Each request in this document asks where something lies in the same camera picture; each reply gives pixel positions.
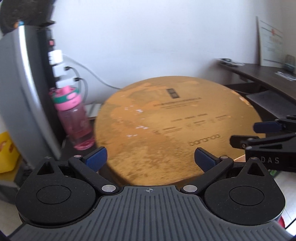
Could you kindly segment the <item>gold round box lid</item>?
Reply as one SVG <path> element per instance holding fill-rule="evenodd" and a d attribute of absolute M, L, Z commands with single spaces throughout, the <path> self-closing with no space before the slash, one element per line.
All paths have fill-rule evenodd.
<path fill-rule="evenodd" d="M 119 185 L 181 186 L 202 174 L 194 161 L 201 147 L 238 159 L 232 135 L 254 135 L 260 121 L 241 95 L 218 83 L 186 76 L 150 78 L 105 101 L 94 124 L 96 143 Z"/>

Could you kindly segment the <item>dark wooden raised shelf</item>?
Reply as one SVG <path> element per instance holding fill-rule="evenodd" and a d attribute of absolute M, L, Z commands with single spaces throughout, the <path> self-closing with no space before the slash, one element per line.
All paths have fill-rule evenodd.
<path fill-rule="evenodd" d="M 273 90 L 285 99 L 295 103 L 295 80 L 291 81 L 278 75 L 278 72 L 288 74 L 295 78 L 295 74 L 289 73 L 281 68 L 260 66 L 257 64 L 244 64 L 243 66 L 231 67 L 218 63 L 220 67 L 239 75 L 242 78 L 251 80 L 259 85 Z"/>

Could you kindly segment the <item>pink water bottle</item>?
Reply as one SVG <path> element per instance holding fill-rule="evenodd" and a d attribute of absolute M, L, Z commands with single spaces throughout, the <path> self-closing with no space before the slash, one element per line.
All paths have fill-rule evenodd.
<path fill-rule="evenodd" d="M 50 96 L 74 148 L 83 151 L 92 147 L 94 145 L 93 129 L 86 115 L 79 89 L 70 85 L 53 88 Z"/>

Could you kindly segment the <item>small green desk calendar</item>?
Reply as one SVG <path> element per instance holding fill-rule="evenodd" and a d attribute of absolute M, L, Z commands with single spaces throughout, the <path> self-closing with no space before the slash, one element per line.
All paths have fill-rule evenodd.
<path fill-rule="evenodd" d="M 283 69 L 291 73 L 295 71 L 295 56 L 288 55 L 288 54 L 285 56 Z"/>

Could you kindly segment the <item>framed business licence certificate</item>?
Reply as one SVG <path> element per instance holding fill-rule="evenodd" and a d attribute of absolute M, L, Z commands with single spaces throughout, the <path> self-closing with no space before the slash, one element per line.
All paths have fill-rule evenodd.
<path fill-rule="evenodd" d="M 260 65 L 281 68 L 283 64 L 283 33 L 257 17 Z"/>

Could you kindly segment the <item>yellow package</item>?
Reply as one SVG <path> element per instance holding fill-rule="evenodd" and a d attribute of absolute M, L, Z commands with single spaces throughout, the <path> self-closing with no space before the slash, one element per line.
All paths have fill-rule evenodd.
<path fill-rule="evenodd" d="M 0 135 L 0 173 L 13 171 L 19 159 L 20 153 L 11 140 L 8 132 Z"/>

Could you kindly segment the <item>grey monitor back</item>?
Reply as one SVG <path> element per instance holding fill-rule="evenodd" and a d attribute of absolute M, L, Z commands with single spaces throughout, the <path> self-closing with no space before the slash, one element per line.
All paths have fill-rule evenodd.
<path fill-rule="evenodd" d="M 36 167 L 61 156 L 66 136 L 49 95 L 39 30 L 20 26 L 1 38 L 1 117 L 24 160 Z"/>

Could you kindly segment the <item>small plastic bag with item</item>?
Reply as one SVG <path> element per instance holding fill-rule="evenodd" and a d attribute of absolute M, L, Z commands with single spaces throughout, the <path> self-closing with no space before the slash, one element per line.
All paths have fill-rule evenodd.
<path fill-rule="evenodd" d="M 235 62 L 231 60 L 230 58 L 220 58 L 218 59 L 220 64 L 231 66 L 231 67 L 238 67 L 238 66 L 244 66 L 244 63 Z"/>

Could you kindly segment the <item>white charger plug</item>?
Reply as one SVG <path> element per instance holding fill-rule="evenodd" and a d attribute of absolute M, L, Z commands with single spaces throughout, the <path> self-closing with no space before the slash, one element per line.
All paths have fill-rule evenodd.
<path fill-rule="evenodd" d="M 62 50 L 53 50 L 48 52 L 49 64 L 51 66 L 60 64 L 63 62 Z"/>

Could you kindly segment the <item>black power strip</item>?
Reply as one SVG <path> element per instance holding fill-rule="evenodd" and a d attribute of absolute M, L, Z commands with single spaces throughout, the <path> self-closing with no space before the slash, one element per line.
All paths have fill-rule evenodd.
<path fill-rule="evenodd" d="M 52 32 L 49 28 L 39 28 L 37 30 L 37 37 L 39 41 L 39 47 L 41 51 L 41 61 L 44 68 L 45 79 L 46 79 L 46 94 L 47 99 L 46 111 L 47 117 L 50 122 L 50 126 L 53 130 L 58 143 L 61 145 L 63 140 L 66 138 L 66 133 L 59 120 L 57 110 L 55 109 L 54 103 L 50 96 L 50 91 L 56 87 L 56 78 L 53 75 L 53 69 L 49 61 L 49 52 L 54 50 L 55 42 L 52 38 Z"/>

